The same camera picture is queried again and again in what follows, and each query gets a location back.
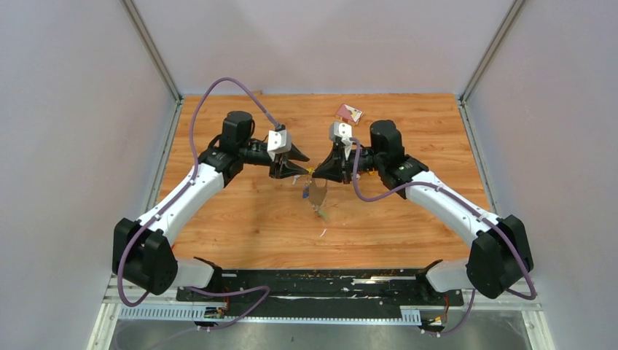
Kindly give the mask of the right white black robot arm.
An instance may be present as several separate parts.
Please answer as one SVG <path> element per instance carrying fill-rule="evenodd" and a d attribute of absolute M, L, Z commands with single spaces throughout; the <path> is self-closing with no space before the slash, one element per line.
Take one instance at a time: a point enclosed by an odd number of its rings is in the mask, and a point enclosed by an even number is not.
<path fill-rule="evenodd" d="M 332 150 L 313 177 L 352 184 L 365 202 L 397 194 L 432 213 L 470 248 L 466 259 L 437 260 L 421 271 L 416 284 L 420 301 L 435 304 L 456 289 L 474 289 L 490 299 L 504 292 L 536 298 L 530 276 L 533 257 L 519 218 L 484 210 L 447 186 L 426 164 L 406 153 L 394 121 L 372 123 L 369 136 L 370 144 L 364 147 L 351 125 L 333 122 Z"/>

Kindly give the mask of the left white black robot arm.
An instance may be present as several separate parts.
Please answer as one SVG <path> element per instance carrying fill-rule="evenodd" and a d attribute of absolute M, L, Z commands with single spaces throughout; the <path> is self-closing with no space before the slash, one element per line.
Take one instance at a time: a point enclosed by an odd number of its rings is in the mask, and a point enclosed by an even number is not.
<path fill-rule="evenodd" d="M 215 276 L 215 264 L 174 255 L 172 246 L 181 230 L 246 164 L 268 167 L 273 179 L 307 174 L 298 163 L 309 158 L 292 143 L 285 127 L 270 131 L 264 141 L 253 137 L 254 127 L 250 113 L 229 112 L 221 133 L 163 200 L 138 219 L 123 218 L 116 224 L 112 271 L 120 281 L 129 281 L 153 295 L 173 287 L 194 287 L 206 301 L 222 295 L 223 281 Z"/>

